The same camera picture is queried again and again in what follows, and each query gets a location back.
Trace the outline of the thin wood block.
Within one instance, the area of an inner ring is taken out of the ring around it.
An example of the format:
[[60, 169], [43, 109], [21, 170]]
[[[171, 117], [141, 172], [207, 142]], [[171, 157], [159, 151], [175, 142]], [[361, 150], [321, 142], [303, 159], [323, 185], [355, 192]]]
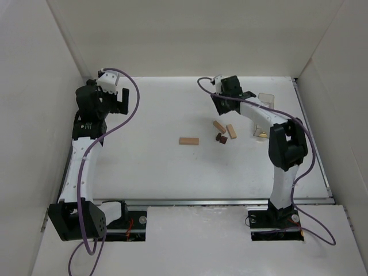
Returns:
[[226, 128], [224, 126], [222, 126], [218, 121], [214, 120], [213, 121], [213, 126], [216, 127], [218, 129], [219, 132], [221, 132], [222, 134], [226, 133]]
[[228, 132], [228, 134], [229, 134], [230, 138], [231, 138], [231, 139], [236, 139], [236, 138], [237, 138], [237, 134], [236, 134], [235, 129], [234, 129], [234, 127], [232, 126], [232, 124], [228, 124], [228, 125], [226, 126], [226, 128], [227, 128], [227, 132]]

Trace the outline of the clear plastic box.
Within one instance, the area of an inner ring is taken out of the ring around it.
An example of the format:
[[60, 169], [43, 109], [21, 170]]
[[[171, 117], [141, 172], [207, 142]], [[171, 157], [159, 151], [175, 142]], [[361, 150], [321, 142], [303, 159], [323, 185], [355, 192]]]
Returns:
[[[275, 97], [272, 94], [265, 94], [265, 93], [259, 93], [258, 99], [262, 103], [262, 105], [274, 109], [274, 100]], [[254, 136], [260, 137], [259, 135], [264, 132], [267, 134], [267, 137], [261, 137], [268, 139], [269, 138], [269, 129], [270, 129], [270, 112], [264, 109], [260, 109], [260, 113], [262, 116], [262, 119], [258, 119], [254, 123]]]

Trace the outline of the large light wood block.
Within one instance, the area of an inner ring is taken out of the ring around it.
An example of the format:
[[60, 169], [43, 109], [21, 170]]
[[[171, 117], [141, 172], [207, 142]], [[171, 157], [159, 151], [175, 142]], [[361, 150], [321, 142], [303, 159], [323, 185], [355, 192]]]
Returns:
[[180, 137], [179, 145], [199, 145], [200, 140], [196, 137]]

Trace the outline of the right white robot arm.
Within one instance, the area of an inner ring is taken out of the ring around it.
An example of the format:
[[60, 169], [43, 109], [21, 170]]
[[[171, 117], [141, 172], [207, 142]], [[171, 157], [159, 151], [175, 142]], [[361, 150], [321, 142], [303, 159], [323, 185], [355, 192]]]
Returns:
[[216, 76], [210, 82], [215, 87], [211, 98], [219, 115], [236, 111], [266, 132], [268, 155], [274, 165], [267, 210], [276, 219], [291, 214], [293, 182], [308, 153], [304, 130], [296, 121], [265, 105], [254, 93], [244, 92], [237, 76]]

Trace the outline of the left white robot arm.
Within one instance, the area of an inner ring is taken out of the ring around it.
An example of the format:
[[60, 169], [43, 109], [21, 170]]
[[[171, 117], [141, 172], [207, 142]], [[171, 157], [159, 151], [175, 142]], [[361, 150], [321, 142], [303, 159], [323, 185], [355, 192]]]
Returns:
[[106, 117], [110, 113], [128, 113], [129, 91], [123, 89], [118, 100], [118, 77], [105, 73], [88, 80], [76, 90], [78, 111], [72, 129], [72, 155], [66, 183], [58, 202], [48, 215], [62, 241], [99, 239], [109, 224], [125, 216], [123, 201], [95, 205], [94, 170], [104, 144]]

